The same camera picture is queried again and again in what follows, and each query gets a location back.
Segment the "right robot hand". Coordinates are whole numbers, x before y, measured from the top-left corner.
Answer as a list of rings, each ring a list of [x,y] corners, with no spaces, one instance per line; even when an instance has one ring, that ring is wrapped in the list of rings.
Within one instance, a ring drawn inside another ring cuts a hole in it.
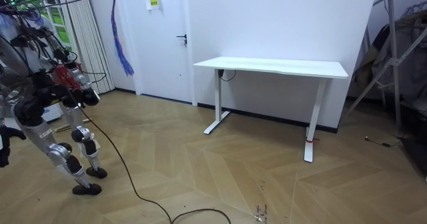
[[[73,89],[71,94],[78,103],[83,105],[95,106],[99,103],[99,98],[92,88]]]

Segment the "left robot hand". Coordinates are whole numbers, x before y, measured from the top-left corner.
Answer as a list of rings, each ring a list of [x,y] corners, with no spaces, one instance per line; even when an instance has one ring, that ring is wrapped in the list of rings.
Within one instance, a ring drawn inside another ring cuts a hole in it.
[[[25,134],[12,127],[1,126],[1,168],[9,165],[9,156],[11,153],[10,139],[12,137],[18,137],[21,140],[26,140]]]

